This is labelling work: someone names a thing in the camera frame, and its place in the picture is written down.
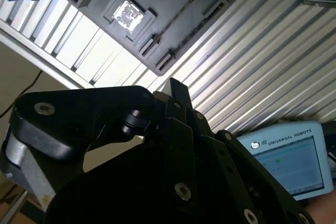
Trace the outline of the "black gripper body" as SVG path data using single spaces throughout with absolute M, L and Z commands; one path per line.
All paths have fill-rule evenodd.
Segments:
M 237 223 L 214 167 L 191 143 L 140 144 L 80 175 L 53 198 L 47 223 Z

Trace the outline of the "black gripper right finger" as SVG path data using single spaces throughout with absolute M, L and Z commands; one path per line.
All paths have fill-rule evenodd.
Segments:
M 213 133 L 194 110 L 186 85 L 170 78 L 170 96 L 186 107 L 196 158 L 197 195 L 206 220 L 224 223 L 314 223 L 232 133 Z

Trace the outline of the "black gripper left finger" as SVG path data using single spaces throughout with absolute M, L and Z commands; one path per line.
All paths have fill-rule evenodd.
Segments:
M 48 209 L 72 180 L 151 142 L 193 144 L 186 107 L 170 95 L 141 86 L 27 93 L 14 102 L 1 169 Z

